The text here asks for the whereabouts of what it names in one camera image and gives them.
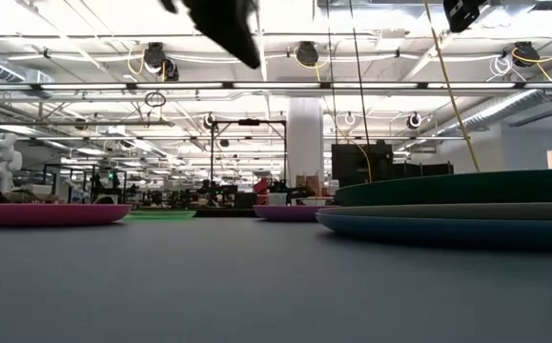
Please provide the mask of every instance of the green mat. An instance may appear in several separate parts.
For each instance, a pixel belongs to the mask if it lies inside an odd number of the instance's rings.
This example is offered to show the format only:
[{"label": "green mat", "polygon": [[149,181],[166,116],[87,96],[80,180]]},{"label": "green mat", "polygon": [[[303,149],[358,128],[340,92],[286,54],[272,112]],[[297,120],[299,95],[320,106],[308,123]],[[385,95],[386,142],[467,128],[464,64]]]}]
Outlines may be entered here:
[{"label": "green mat", "polygon": [[195,211],[132,211],[125,217],[128,221],[171,221],[190,219],[195,216]]},{"label": "green mat", "polygon": [[413,177],[345,187],[342,206],[552,202],[552,171]]}]

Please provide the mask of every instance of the workbench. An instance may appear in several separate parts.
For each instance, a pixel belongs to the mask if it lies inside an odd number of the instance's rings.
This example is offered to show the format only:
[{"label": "workbench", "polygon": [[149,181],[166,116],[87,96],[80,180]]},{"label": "workbench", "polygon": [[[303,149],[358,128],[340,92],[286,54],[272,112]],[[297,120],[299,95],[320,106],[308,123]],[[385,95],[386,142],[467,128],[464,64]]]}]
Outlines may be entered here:
[{"label": "workbench", "polygon": [[552,252],[195,218],[0,230],[0,343],[552,343]]}]

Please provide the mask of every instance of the fluorescent light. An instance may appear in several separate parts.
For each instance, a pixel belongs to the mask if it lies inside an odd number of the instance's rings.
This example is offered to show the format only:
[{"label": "fluorescent light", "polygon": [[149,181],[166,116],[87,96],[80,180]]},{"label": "fluorescent light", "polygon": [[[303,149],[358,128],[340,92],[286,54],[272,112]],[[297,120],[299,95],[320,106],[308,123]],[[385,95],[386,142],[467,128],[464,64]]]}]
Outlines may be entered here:
[{"label": "fluorescent light", "polygon": [[[333,84],[336,89],[359,89],[359,82],[336,82]],[[417,83],[409,82],[367,82],[362,83],[364,89],[415,89],[418,87]]]},{"label": "fluorescent light", "polygon": [[[455,82],[450,84],[452,89],[509,89],[515,87],[513,82]],[[446,83],[429,83],[429,89],[446,89]]]},{"label": "fluorescent light", "polygon": [[61,149],[61,150],[69,150],[70,147],[67,147],[63,144],[60,144],[60,143],[57,143],[57,142],[51,142],[51,141],[45,141],[45,144],[48,144],[54,148],[58,148],[58,149]]},{"label": "fluorescent light", "polygon": [[73,141],[73,140],[83,140],[83,137],[36,137],[36,140]]},{"label": "fluorescent light", "polygon": [[125,90],[125,84],[45,84],[45,91],[58,90]]},{"label": "fluorescent light", "polygon": [[133,76],[131,76],[131,75],[129,75],[129,74],[123,74],[123,77],[124,77],[124,78],[127,78],[127,79],[130,79],[130,80],[132,80],[132,81],[134,81],[134,82],[136,82],[136,83],[138,82],[138,79],[136,79],[135,77],[133,77]]},{"label": "fluorescent light", "polygon": [[30,129],[28,127],[16,126],[16,125],[0,125],[0,129],[4,131],[11,131],[19,134],[38,134],[40,132]]},{"label": "fluorescent light", "polygon": [[236,82],[234,88],[237,89],[318,89],[318,82]]},{"label": "fluorescent light", "polygon": [[30,90],[31,90],[30,85],[23,85],[23,84],[0,85],[0,91],[30,91]]},{"label": "fluorescent light", "polygon": [[130,167],[142,167],[140,162],[123,162],[123,164]]},{"label": "fluorescent light", "polygon": [[92,155],[105,155],[106,153],[103,151],[100,151],[98,149],[89,149],[89,148],[79,148],[77,149],[78,152],[86,153],[86,154],[92,154]]},{"label": "fluorescent light", "polygon": [[525,87],[530,89],[552,89],[552,82],[532,82],[525,84]]},{"label": "fluorescent light", "polygon": [[144,83],[136,85],[140,90],[194,90],[194,89],[220,89],[221,83],[216,82],[175,82],[175,83]]}]

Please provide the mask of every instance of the pink platform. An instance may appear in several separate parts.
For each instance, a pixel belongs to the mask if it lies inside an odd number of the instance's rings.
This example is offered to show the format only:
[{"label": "pink platform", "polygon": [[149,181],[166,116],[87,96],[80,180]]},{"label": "pink platform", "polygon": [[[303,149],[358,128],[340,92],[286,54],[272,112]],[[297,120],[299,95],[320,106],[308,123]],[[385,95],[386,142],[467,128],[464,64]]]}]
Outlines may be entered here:
[{"label": "pink platform", "polygon": [[311,222],[316,221],[316,213],[321,209],[334,206],[270,206],[255,205],[255,213],[259,217],[280,222]]},{"label": "pink platform", "polygon": [[0,227],[78,227],[123,219],[131,205],[0,204]]}]

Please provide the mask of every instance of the yellow cable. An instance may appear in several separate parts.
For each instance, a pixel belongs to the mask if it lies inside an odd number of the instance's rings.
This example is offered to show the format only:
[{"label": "yellow cable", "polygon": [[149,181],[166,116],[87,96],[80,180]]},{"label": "yellow cable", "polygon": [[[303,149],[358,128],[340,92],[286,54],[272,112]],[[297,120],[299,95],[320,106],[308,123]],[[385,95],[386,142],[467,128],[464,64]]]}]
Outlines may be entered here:
[{"label": "yellow cable", "polygon": [[513,57],[515,57],[515,58],[517,58],[518,60],[523,61],[523,62],[529,62],[529,63],[544,63],[544,62],[552,61],[552,57],[545,58],[545,59],[543,59],[543,60],[533,60],[533,59],[529,59],[529,58],[523,58],[523,57],[520,57],[520,56],[518,56],[517,54],[515,54],[515,51],[517,51],[517,50],[518,50],[517,48],[514,48],[514,49],[511,51],[511,54],[513,55]]},{"label": "yellow cable", "polygon": [[464,122],[462,121],[460,111],[458,110],[458,105],[456,104],[456,98],[454,97],[454,93],[451,90],[451,84],[449,82],[449,76],[447,75],[447,69],[445,68],[445,62],[443,61],[443,55],[440,51],[439,39],[437,38],[437,33],[435,32],[435,27],[432,25],[432,17],[430,16],[430,8],[428,6],[428,2],[426,0],[423,0],[423,2],[424,2],[424,7],[426,8],[426,16],[428,17],[428,22],[430,23],[430,30],[432,31],[432,38],[435,41],[435,50],[437,51],[437,55],[439,56],[440,68],[443,71],[443,77],[445,78],[445,84],[447,85],[447,91],[449,92],[449,98],[451,100],[451,106],[454,108],[454,113],[456,114],[456,117],[458,118],[458,123],[460,124],[460,129],[462,131],[462,135],[464,136],[464,140],[466,141],[466,145],[468,146],[468,151],[470,152],[470,157],[473,160],[473,164],[475,165],[475,170],[477,172],[480,172],[479,162],[477,161],[477,156],[475,156],[475,151],[473,151],[473,145],[470,143],[470,138],[468,137],[468,133],[466,132],[466,128],[464,127]]},{"label": "yellow cable", "polygon": [[547,78],[547,80],[551,81],[552,82],[552,78],[551,76],[549,76],[549,74],[546,72],[546,70],[541,66],[540,63],[537,63],[536,64],[537,66],[539,66],[539,69],[542,71],[542,74],[544,75],[544,77]]},{"label": "yellow cable", "polygon": [[138,74],[141,74],[142,71],[144,70],[144,52],[146,51],[146,49],[143,49],[142,50],[142,60],[140,61],[140,70],[139,71],[135,71],[133,68],[132,68],[132,50],[130,49],[130,52],[128,54],[128,60],[127,60],[127,68],[134,74],[138,75]]},{"label": "yellow cable", "polygon": [[313,67],[306,66],[306,65],[302,64],[301,61],[298,60],[298,58],[296,58],[296,51],[297,51],[297,50],[298,50],[298,48],[295,48],[295,50],[293,51],[293,55],[295,56],[296,62],[297,62],[301,67],[303,67],[303,68],[307,68],[307,69],[316,69],[316,70],[318,70],[318,69],[320,69],[320,68],[326,66],[327,63],[329,63],[329,60],[326,60],[326,61],[324,61],[324,63],[322,63],[322,64],[319,65],[319,66],[313,66]]},{"label": "yellow cable", "polygon": [[353,140],[350,140],[350,138],[348,138],[348,136],[345,135],[345,133],[343,133],[341,131],[341,129],[339,128],[339,125],[337,124],[337,116],[336,115],[333,117],[333,122],[335,123],[335,128],[337,129],[337,131],[339,131],[339,134],[341,134],[341,136],[343,136],[343,138],[348,143],[354,143],[360,149],[360,152],[362,152],[362,154],[364,155],[364,158],[367,160],[367,170],[369,172],[369,182],[373,182],[373,174],[371,173],[371,161],[369,160],[369,155],[367,155],[367,153],[360,146],[360,144],[358,144],[357,142],[355,142]]}]

